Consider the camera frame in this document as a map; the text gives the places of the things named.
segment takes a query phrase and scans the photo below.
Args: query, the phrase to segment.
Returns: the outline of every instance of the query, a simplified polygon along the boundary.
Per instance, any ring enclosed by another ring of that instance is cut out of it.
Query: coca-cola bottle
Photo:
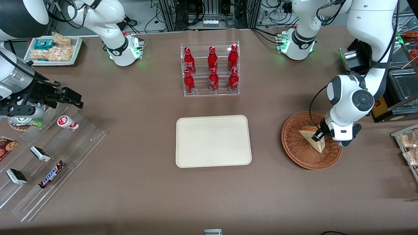
[[[228,55],[228,71],[231,69],[236,68],[238,64],[238,52],[237,52],[238,45],[232,44],[231,51]]]
[[[211,68],[215,67],[218,69],[218,56],[215,53],[215,47],[209,47],[209,56],[208,56],[208,69],[210,71]]]
[[[190,70],[184,71],[184,85],[186,86],[186,92],[193,94],[196,89],[194,88],[194,79],[190,75]]]
[[[238,70],[232,69],[231,76],[229,77],[228,81],[228,90],[231,92],[236,92],[238,90]]]
[[[219,77],[216,74],[217,69],[215,67],[210,69],[209,75],[209,90],[216,92],[219,88]]]
[[[196,73],[196,65],[194,64],[194,57],[190,52],[190,48],[186,47],[184,49],[184,65],[186,66],[186,69],[190,70],[191,73]]]

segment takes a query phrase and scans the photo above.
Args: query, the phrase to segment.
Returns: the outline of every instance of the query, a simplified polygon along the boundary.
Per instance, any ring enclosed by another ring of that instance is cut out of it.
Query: chocolate bar
[[[60,160],[54,166],[54,168],[52,168],[52,170],[48,173],[48,175],[43,179],[43,181],[38,184],[41,187],[41,189],[44,189],[58,175],[58,173],[61,171],[61,169],[65,165],[66,164],[63,161]]]

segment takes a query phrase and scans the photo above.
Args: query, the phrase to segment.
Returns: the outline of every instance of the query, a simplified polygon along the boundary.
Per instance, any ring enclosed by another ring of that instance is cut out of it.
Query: table
[[[36,70],[82,94],[79,113],[108,135],[31,222],[20,223],[8,205],[0,210],[0,234],[416,234],[417,184],[390,136],[416,122],[363,118],[324,171],[302,169],[284,152],[282,125],[343,71],[338,48],[353,41],[345,27],[323,27],[317,39],[307,59],[292,61],[250,30],[157,34],[142,61],[117,67],[98,37],[83,38],[78,67]],[[241,94],[183,97],[180,44],[236,40]],[[313,111],[330,107],[323,93]],[[176,121],[217,115],[248,118],[252,163],[178,168]],[[2,135],[17,138],[7,126],[0,123]]]

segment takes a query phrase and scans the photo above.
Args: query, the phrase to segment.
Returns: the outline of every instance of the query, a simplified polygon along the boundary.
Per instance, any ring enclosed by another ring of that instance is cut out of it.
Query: round woven basket
[[[323,115],[311,112],[316,123],[320,123]],[[287,155],[298,165],[310,170],[322,170],[334,165],[341,156],[342,148],[332,140],[331,136],[325,136],[325,149],[318,153],[310,143],[299,133],[303,126],[313,126],[309,112],[299,112],[291,116],[285,122],[282,129],[282,144]]]

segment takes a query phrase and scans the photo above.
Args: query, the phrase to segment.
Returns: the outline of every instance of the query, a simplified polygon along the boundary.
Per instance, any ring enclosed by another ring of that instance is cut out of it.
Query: white plate
[[[66,65],[73,65],[76,62],[78,52],[80,51],[81,44],[83,42],[83,39],[78,36],[66,36],[67,38],[71,39],[71,46],[74,47],[73,55],[71,56],[70,61],[38,61],[33,60],[33,65],[36,66],[66,66]],[[38,40],[46,40],[46,39],[52,39],[52,36],[42,36],[39,38],[33,38],[28,50],[26,51],[26,55],[23,58],[24,61],[28,62],[31,60],[31,54],[32,50],[35,48],[35,43]]]

